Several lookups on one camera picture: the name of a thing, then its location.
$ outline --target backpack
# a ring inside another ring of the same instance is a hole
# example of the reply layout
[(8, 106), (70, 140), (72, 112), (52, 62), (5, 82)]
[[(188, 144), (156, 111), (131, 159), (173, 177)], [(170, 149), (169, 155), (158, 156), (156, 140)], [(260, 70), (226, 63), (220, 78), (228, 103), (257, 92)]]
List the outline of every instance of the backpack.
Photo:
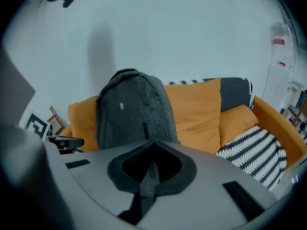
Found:
[(179, 144), (162, 82), (136, 69), (118, 71), (100, 92), (96, 131), (100, 150), (149, 139)]

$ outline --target cushion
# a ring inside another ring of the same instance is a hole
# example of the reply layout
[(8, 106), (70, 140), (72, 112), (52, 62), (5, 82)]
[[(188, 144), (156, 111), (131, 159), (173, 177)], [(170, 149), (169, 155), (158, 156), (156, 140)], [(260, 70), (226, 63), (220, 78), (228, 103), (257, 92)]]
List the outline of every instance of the cushion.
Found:
[(220, 149), (221, 78), (185, 85), (167, 85), (181, 144), (215, 153)]
[(257, 117), (245, 105), (221, 112), (219, 124), (221, 147), (256, 124), (258, 124)]
[(96, 99), (97, 96), (68, 106), (72, 136), (84, 139), (80, 149), (84, 151), (98, 151), (96, 138)]

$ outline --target small orange cushion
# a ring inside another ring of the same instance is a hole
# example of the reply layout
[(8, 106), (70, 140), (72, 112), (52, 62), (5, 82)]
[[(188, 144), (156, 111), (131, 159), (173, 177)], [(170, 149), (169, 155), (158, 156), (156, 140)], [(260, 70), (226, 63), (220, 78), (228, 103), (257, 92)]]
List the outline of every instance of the small orange cushion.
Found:
[(245, 105), (222, 112), (219, 125), (221, 147), (258, 123), (257, 117)]
[(216, 153), (220, 149), (221, 78), (188, 85), (167, 85), (181, 144)]
[(68, 106), (72, 136), (84, 139), (80, 149), (84, 151), (98, 151), (96, 138), (96, 99), (97, 96)]

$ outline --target couch backrest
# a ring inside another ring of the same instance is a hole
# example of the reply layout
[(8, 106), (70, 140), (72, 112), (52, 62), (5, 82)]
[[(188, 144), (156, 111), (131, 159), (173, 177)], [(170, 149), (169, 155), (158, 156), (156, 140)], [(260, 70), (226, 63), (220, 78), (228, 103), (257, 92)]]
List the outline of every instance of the couch backrest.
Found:
[[(174, 81), (168, 82), (167, 85), (193, 84), (209, 80), (212, 79)], [(253, 85), (249, 80), (244, 78), (221, 78), (221, 112), (239, 105), (245, 105), (252, 110), (254, 98)]]

